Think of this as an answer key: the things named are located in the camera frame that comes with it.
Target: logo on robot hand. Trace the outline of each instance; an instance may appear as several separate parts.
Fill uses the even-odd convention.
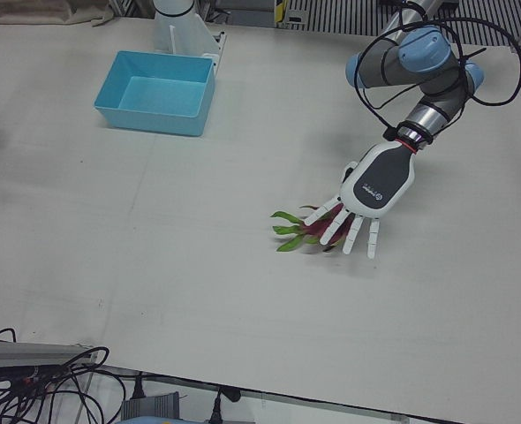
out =
[[[363,184],[363,190],[373,196],[376,201],[381,201],[383,199],[382,193],[378,193],[367,183]]]

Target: metal stand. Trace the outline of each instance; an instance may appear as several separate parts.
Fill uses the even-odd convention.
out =
[[[0,342],[0,367],[62,365],[87,351],[88,347],[62,344],[3,343]],[[96,353],[88,354],[77,363],[95,362]]]

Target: table surface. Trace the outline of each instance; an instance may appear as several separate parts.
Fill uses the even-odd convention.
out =
[[[152,27],[0,26],[0,328],[106,345],[121,367],[521,422],[521,94],[469,102],[419,153],[374,261],[367,225],[351,255],[281,254],[270,215],[321,204],[381,141],[344,80],[369,39],[226,27],[202,137],[111,128],[93,101]],[[506,97],[513,55],[477,62],[479,95]]]

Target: white mount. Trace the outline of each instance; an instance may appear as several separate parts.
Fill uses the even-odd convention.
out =
[[[215,69],[219,64],[225,33],[219,42],[196,13],[193,0],[155,1],[155,49],[183,56],[210,57]]]

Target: plastic bin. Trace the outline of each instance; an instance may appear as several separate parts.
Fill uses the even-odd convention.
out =
[[[209,58],[119,51],[94,106],[119,128],[202,135],[214,90]]]

